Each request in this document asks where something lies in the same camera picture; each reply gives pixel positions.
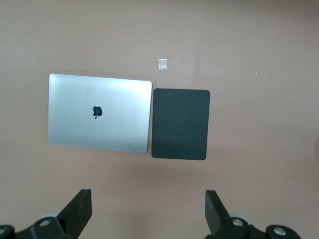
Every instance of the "laptop lid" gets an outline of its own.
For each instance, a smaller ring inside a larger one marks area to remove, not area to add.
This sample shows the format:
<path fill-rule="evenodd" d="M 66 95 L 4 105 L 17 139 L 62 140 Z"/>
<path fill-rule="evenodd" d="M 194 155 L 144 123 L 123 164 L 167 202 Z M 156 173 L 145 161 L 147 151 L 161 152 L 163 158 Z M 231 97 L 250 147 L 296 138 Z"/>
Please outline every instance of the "laptop lid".
<path fill-rule="evenodd" d="M 52 144 L 147 152 L 150 81 L 51 74 Z"/>

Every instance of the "silver laptop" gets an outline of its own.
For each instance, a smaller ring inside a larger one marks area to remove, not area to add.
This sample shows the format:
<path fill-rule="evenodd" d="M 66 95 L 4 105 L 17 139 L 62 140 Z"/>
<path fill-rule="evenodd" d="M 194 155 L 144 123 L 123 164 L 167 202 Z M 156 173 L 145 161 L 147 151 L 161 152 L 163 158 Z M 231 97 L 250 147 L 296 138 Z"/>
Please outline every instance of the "silver laptop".
<path fill-rule="evenodd" d="M 151 95 L 150 81 L 51 74 L 49 142 L 145 153 Z"/>

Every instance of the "black clamp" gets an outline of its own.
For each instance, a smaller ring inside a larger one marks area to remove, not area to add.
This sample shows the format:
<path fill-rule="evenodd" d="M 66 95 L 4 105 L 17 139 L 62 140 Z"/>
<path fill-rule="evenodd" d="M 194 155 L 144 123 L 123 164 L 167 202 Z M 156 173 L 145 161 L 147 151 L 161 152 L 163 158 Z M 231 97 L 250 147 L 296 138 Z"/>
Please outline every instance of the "black clamp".
<path fill-rule="evenodd" d="M 264 233 L 242 218 L 230 217 L 215 191 L 206 191 L 205 217 L 211 232 L 205 239 L 301 239 L 285 226 L 270 225 Z"/>
<path fill-rule="evenodd" d="M 18 233 L 11 225 L 1 225 L 0 239 L 77 239 L 91 215 L 91 190 L 81 190 L 56 218 L 40 219 Z"/>

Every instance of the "apple logo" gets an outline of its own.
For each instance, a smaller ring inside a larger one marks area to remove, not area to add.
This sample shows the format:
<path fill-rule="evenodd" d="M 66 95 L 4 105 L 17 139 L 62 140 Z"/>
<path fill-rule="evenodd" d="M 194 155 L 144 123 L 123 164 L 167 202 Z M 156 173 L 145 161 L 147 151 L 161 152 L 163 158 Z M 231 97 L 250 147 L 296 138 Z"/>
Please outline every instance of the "apple logo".
<path fill-rule="evenodd" d="M 95 118 L 94 119 L 96 119 L 98 116 L 101 116 L 102 115 L 102 109 L 101 109 L 101 107 L 97 107 L 97 106 L 94 106 L 93 107 L 93 116 L 95 116 Z"/>

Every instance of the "metal screw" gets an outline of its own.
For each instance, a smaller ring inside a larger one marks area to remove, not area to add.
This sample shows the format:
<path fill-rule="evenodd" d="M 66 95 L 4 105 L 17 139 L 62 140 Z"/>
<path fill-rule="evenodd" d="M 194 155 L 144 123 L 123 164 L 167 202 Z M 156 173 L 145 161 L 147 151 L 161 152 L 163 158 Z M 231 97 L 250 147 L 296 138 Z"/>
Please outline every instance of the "metal screw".
<path fill-rule="evenodd" d="M 278 235 L 285 236 L 287 233 L 282 228 L 274 228 L 274 232 Z"/>
<path fill-rule="evenodd" d="M 242 225 L 244 225 L 243 222 L 239 219 L 234 219 L 233 224 L 238 227 L 241 227 Z"/>
<path fill-rule="evenodd" d="M 45 227 L 46 225 L 49 225 L 49 224 L 50 224 L 50 221 L 49 221 L 49 220 L 45 220 L 45 221 L 41 222 L 41 223 L 39 224 L 39 226 L 40 226 L 40 227 Z"/>

